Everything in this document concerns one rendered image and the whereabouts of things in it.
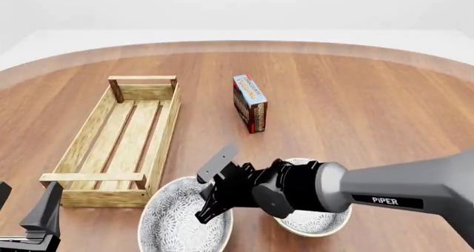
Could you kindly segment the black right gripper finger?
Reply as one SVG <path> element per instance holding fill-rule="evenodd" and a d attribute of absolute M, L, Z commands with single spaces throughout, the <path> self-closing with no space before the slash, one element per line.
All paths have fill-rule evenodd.
<path fill-rule="evenodd" d="M 199 192 L 199 196 L 204 200 L 204 205 L 200 211 L 196 212 L 195 217 L 201 224 L 207 224 L 224 213 L 224 207 L 222 203 L 216 199 L 215 192 L 215 185 L 213 183 L 210 183 Z"/>
<path fill-rule="evenodd" d="M 236 207 L 237 204 L 238 200 L 236 199 L 228 199 L 225 201 L 208 199 L 204 205 L 204 223 L 208 223 L 213 218 Z"/>

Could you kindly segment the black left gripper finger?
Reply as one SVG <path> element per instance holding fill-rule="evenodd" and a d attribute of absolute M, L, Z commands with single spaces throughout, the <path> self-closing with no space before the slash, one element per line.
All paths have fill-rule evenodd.
<path fill-rule="evenodd" d="M 6 182 L 0 182 L 0 208 L 3 208 L 7 202 L 12 188 Z"/>
<path fill-rule="evenodd" d="M 63 187 L 58 182 L 51 182 L 47 186 L 36 206 L 19 223 L 27 236 L 61 235 L 59 208 L 62 192 Z"/>

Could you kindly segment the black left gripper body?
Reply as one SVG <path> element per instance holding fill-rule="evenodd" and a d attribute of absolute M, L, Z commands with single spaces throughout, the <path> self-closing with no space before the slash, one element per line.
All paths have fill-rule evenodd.
<path fill-rule="evenodd" d="M 26 236 L 0 236 L 0 252 L 56 252 L 60 242 L 47 231 L 27 231 Z"/>

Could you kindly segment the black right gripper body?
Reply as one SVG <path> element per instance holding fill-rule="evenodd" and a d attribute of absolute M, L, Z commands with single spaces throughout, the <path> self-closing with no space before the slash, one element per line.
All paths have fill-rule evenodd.
<path fill-rule="evenodd" d="M 257 208 L 252 189 L 263 172 L 249 162 L 242 166 L 229 163 L 216 176 L 213 199 L 221 208 Z"/>

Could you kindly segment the large patterned grey-white bowl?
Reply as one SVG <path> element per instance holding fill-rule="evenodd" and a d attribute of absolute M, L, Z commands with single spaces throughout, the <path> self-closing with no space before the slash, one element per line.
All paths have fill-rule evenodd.
<path fill-rule="evenodd" d="M 184 176 L 158 189 L 139 220 L 140 252 L 224 252 L 233 231 L 233 212 L 201 224 L 195 214 L 204 206 L 199 193 L 205 187 L 196 177 Z"/>

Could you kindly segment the small patterned grey-white bowl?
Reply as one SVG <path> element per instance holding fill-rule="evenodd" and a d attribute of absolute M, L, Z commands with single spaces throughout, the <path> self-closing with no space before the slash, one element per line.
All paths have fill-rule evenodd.
<path fill-rule="evenodd" d="M 323 193 L 323 203 L 330 200 L 345 200 L 347 197 L 341 191 L 341 181 L 347 169 L 339 164 L 330 163 L 323 168 L 323 173 L 319 175 L 322 180 L 316 182 L 315 189 L 321 189 Z M 303 211 L 297 209 L 283 219 L 275 218 L 287 231 L 298 236 L 323 237 L 340 231 L 350 220 L 352 207 L 347 207 L 345 211 L 339 213 L 329 213 L 320 211 Z"/>

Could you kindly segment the wooden slat tray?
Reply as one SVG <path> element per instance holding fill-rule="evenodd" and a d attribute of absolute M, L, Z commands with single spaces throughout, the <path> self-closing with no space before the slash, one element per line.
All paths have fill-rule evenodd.
<path fill-rule="evenodd" d="M 52 173 L 65 208 L 141 208 L 158 190 L 181 107 L 175 76 L 111 76 Z"/>

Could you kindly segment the small flat grey plate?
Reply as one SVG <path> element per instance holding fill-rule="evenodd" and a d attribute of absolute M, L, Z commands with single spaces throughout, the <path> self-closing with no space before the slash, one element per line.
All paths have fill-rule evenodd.
<path fill-rule="evenodd" d="M 203 185 L 216 177 L 224 180 L 236 167 L 233 158 L 237 153 L 238 147 L 236 145 L 224 146 L 198 170 L 196 174 L 197 182 Z"/>

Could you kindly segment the chocolate pudding box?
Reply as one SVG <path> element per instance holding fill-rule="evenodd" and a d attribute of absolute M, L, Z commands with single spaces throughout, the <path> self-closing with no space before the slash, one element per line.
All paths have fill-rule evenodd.
<path fill-rule="evenodd" d="M 249 133 L 265 131 L 268 101 L 251 76 L 233 77 L 233 103 Z"/>

